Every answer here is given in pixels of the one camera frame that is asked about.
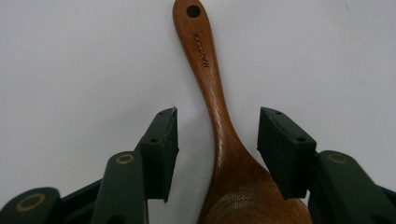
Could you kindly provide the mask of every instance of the hole in handle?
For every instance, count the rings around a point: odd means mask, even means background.
[[[187,8],[187,15],[191,18],[197,18],[201,15],[201,9],[198,6],[189,6]]]

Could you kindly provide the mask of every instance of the white background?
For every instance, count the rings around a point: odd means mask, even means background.
[[[226,101],[256,151],[260,107],[286,113],[318,151],[354,157],[396,190],[396,2],[202,1]],[[179,45],[173,1],[0,3],[0,206],[32,188],[62,196],[133,150],[155,114],[178,108],[180,152],[169,203],[150,223],[194,223],[213,137]]]

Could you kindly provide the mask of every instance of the brass ring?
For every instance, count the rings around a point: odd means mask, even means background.
[[[36,193],[27,196],[26,198],[22,199],[16,206],[16,210],[18,212],[29,212],[35,208],[37,208],[40,204],[46,201],[47,196],[43,193]],[[33,204],[26,205],[25,203],[30,200],[37,200]]]

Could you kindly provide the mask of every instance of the circular ring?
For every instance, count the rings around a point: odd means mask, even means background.
[[[338,153],[332,153],[327,156],[327,158],[333,162],[347,164],[347,157]]]
[[[22,199],[15,208],[18,212],[29,212],[46,201],[46,198],[47,196],[43,193],[32,194]]]
[[[132,154],[123,154],[116,158],[116,163],[123,165],[128,164],[129,162],[134,160],[134,155]]]

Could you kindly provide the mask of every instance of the wooden spoon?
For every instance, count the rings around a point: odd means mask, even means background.
[[[215,165],[198,223],[311,223],[300,200],[283,200],[269,172],[251,157],[233,128],[202,4],[176,0],[173,18],[215,135]]]

